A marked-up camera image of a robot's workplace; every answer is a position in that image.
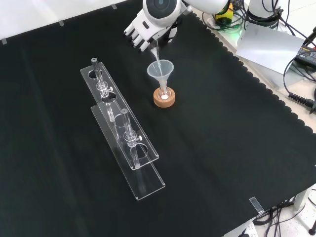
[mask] clear acrylic stand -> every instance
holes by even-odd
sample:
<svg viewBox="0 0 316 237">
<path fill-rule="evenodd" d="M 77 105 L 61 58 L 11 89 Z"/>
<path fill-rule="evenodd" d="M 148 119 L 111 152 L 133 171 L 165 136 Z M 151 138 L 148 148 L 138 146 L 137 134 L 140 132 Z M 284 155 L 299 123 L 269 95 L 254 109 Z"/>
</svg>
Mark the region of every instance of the clear acrylic stand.
<svg viewBox="0 0 316 237">
<path fill-rule="evenodd" d="M 97 102 L 91 110 L 137 200 L 165 187 L 153 161 L 156 150 L 115 85 L 96 58 L 81 74 Z"/>
</svg>

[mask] robotic arm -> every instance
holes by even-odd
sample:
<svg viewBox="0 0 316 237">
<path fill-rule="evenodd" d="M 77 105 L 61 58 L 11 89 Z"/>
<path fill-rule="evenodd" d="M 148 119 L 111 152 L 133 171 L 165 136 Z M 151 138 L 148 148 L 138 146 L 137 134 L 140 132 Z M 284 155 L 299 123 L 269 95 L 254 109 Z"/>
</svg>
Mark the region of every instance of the robotic arm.
<svg viewBox="0 0 316 237">
<path fill-rule="evenodd" d="M 208 14 L 220 12 L 228 0 L 186 0 L 188 4 Z M 163 36 L 181 14 L 191 12 L 182 0 L 143 0 L 143 9 L 126 28 L 124 34 L 131 36 L 134 47 L 144 51 L 153 40 Z"/>
<path fill-rule="evenodd" d="M 230 0 L 143 0 L 143 9 L 126 28 L 124 34 L 130 36 L 134 47 L 144 51 L 153 40 L 159 39 L 170 28 L 169 37 L 176 34 L 176 20 L 181 15 L 189 14 L 189 5 L 207 14 L 218 14 L 228 6 Z M 271 0 L 250 0 L 248 14 L 251 22 L 263 26 L 277 23 L 273 17 Z"/>
</svg>

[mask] wooden base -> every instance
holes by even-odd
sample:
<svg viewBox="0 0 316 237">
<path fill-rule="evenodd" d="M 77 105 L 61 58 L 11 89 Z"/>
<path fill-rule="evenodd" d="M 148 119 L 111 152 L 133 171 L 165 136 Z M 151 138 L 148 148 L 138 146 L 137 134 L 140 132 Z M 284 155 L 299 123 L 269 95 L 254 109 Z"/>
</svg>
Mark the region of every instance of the wooden base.
<svg viewBox="0 0 316 237">
<path fill-rule="evenodd" d="M 155 91 L 154 91 L 154 103 L 155 105 L 157 105 L 158 107 L 160 108 L 168 108 L 170 107 L 171 105 L 174 104 L 174 101 L 175 101 L 175 93 L 174 93 L 174 90 L 171 89 L 170 87 L 168 87 L 171 91 L 171 96 L 166 99 L 166 100 L 163 100 L 161 99 L 159 96 L 158 96 L 158 91 L 159 91 L 159 88 L 157 88 Z"/>
</svg>

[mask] yellow component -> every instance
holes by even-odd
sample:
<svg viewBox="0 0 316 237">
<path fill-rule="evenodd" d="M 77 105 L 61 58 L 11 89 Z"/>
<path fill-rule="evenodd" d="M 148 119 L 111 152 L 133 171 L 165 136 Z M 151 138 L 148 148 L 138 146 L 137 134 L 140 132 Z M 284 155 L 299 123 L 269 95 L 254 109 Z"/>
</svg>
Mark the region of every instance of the yellow component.
<svg viewBox="0 0 316 237">
<path fill-rule="evenodd" d="M 231 3 L 229 5 L 229 8 L 232 9 L 233 8 L 233 4 Z M 215 19 L 219 22 L 225 23 L 225 24 L 229 24 L 233 21 L 233 11 L 232 10 L 227 10 L 224 14 L 222 15 L 215 15 Z"/>
</svg>

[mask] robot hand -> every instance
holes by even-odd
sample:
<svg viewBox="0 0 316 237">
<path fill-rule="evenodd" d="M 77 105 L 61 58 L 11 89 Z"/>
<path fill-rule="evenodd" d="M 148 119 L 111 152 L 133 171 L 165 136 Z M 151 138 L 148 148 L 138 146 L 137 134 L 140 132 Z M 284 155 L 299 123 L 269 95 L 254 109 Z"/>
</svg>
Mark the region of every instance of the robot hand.
<svg viewBox="0 0 316 237">
<path fill-rule="evenodd" d="M 143 9 L 124 34 L 131 35 L 133 46 L 140 45 L 140 50 L 144 51 L 153 40 L 175 28 L 175 21 L 181 14 L 187 15 L 191 11 L 182 0 L 143 0 Z M 169 37 L 174 37 L 175 33 L 176 29 L 171 29 Z"/>
<path fill-rule="evenodd" d="M 140 42 L 144 41 L 140 50 L 143 52 L 153 40 L 159 39 L 163 36 L 170 27 L 159 27 L 155 26 L 151 21 L 146 17 L 144 10 L 142 9 L 137 17 L 133 20 L 124 34 L 129 36 L 131 34 L 131 40 L 134 47 L 137 47 Z"/>
</svg>

